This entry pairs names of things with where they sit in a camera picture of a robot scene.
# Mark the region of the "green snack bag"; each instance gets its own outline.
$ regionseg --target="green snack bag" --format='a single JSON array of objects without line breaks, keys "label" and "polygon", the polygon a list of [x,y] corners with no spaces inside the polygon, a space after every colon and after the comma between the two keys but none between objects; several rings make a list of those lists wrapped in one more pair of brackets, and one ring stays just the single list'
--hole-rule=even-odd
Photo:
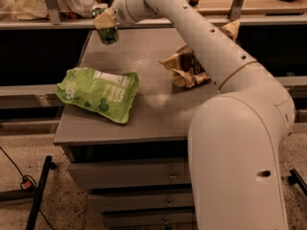
[{"label": "green snack bag", "polygon": [[67,71],[55,93],[66,104],[78,105],[115,123],[125,124],[139,82],[136,73],[120,76],[76,67]]}]

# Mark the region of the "tile floor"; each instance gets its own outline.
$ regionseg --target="tile floor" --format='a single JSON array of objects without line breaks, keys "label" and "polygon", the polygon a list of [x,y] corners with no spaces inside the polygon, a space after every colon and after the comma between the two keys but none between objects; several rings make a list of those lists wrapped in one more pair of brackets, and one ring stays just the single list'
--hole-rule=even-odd
[{"label": "tile floor", "polygon": [[[56,230],[104,230],[100,216],[86,204],[87,193],[77,188],[67,172],[69,164],[60,147],[53,145],[53,122],[21,122],[0,124],[0,146],[24,174],[31,175],[38,183],[45,156],[53,156],[57,164],[49,172],[41,210]],[[294,133],[280,147],[281,173],[289,175],[296,168],[307,178],[307,123],[295,124]],[[0,151],[0,192],[18,190],[20,175],[9,159]],[[297,186],[283,180],[288,221],[291,230],[307,229],[307,197]],[[32,200],[21,199],[0,202],[0,230],[25,229]],[[35,229],[51,229],[39,214]],[[125,230],[163,229],[163,226],[132,227]],[[175,230],[197,229],[195,224],[174,225]]]}]

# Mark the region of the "snack bag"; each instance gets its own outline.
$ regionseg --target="snack bag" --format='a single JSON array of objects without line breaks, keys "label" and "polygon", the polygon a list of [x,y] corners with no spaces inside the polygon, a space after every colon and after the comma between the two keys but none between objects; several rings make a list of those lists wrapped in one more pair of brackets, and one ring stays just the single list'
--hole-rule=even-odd
[{"label": "snack bag", "polygon": [[210,79],[187,45],[159,63],[174,72],[172,83],[177,87],[192,88]]},{"label": "snack bag", "polygon": [[67,71],[55,93],[66,104],[75,104],[125,124],[139,83],[136,73],[120,76],[76,67]]}]

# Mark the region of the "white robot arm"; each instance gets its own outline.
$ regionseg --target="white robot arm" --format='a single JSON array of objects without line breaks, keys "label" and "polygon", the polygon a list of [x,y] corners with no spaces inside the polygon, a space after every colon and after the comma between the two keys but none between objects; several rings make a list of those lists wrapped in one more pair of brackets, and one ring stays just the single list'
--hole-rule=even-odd
[{"label": "white robot arm", "polygon": [[187,0],[115,0],[113,9],[122,24],[168,18],[221,91],[189,128],[199,229],[288,229],[278,162],[295,120],[287,90]]}]

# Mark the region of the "gray table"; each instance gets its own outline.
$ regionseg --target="gray table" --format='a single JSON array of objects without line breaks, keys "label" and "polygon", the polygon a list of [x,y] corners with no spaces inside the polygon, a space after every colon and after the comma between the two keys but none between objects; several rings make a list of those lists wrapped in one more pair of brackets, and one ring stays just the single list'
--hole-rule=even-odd
[{"label": "gray table", "polygon": [[171,83],[173,73],[160,60],[185,45],[175,29],[120,30],[113,45],[101,43],[93,32],[81,66],[123,74],[137,72],[141,84],[125,125],[78,107],[65,107],[55,144],[89,145],[186,139],[193,113],[216,95],[213,84],[182,90]]}]

